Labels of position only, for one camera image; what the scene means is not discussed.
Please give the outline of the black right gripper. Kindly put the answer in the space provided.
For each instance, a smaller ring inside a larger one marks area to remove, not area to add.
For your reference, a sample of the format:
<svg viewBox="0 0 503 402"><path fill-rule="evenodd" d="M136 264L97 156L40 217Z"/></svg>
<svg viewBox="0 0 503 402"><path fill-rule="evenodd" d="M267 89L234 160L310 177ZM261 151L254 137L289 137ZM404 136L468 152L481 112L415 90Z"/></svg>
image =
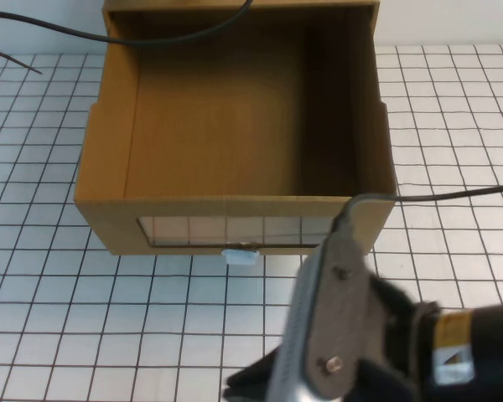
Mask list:
<svg viewBox="0 0 503 402"><path fill-rule="evenodd" d="M301 265L281 346L230 376L225 400L417 399L408 321L422 305L377 276L367 305L368 270L351 224L357 202L344 205Z"/></svg>

